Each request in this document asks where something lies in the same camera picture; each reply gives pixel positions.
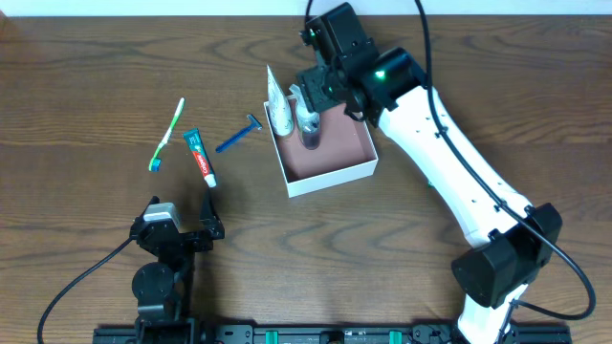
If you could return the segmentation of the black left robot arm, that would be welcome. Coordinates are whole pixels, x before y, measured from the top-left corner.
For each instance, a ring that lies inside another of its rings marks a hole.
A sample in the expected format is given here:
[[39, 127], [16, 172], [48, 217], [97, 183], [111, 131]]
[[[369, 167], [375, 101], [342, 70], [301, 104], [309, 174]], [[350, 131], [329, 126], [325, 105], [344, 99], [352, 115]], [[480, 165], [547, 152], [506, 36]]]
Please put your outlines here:
[[130, 227], [129, 238], [157, 258], [132, 280], [138, 302], [137, 343], [198, 343], [200, 322], [189, 315], [195, 255], [225, 237], [224, 226], [206, 190], [196, 231], [182, 232], [177, 207], [154, 196]]

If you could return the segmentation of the white Pantene tube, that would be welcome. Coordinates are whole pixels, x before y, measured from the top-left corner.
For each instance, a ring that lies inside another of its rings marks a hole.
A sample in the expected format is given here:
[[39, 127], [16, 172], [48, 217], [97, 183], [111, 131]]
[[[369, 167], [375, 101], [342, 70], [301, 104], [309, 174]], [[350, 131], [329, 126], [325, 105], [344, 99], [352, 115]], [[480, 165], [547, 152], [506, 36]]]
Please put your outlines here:
[[290, 136], [294, 130], [291, 106], [270, 65], [267, 66], [267, 77], [268, 109], [273, 132], [280, 137]]

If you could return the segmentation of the white box pink inside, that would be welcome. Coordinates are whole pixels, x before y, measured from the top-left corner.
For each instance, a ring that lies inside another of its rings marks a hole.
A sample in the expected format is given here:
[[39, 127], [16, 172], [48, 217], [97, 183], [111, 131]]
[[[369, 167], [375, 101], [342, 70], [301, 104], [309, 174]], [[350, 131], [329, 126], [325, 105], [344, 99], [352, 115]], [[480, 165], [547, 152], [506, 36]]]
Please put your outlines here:
[[305, 148], [297, 131], [272, 134], [283, 180], [290, 198], [349, 183], [374, 174], [379, 161], [367, 124], [350, 119], [342, 105], [320, 116], [319, 146]]

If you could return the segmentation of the clear pump soap bottle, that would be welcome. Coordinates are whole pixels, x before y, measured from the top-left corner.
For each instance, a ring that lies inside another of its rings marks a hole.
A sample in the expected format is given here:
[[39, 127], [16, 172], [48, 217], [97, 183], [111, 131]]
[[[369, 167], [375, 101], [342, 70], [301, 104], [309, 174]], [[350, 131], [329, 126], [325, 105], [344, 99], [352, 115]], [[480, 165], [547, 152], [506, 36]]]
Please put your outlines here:
[[300, 140], [309, 150], [315, 150], [320, 143], [320, 116], [317, 112], [310, 112], [301, 89], [296, 84], [289, 88], [295, 96], [295, 116]]

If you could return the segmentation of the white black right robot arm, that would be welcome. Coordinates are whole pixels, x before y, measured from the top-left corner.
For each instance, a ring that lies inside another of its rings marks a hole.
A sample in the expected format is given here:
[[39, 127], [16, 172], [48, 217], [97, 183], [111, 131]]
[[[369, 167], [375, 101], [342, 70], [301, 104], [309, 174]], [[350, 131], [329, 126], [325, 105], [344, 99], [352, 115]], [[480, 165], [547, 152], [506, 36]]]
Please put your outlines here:
[[317, 64], [297, 76], [306, 107], [343, 105], [397, 143], [427, 177], [470, 244], [451, 270], [466, 295], [453, 343], [567, 343], [566, 328], [511, 323], [521, 295], [550, 261], [562, 227], [550, 204], [533, 206], [487, 164], [404, 49], [380, 52], [354, 9], [307, 17], [303, 42]]

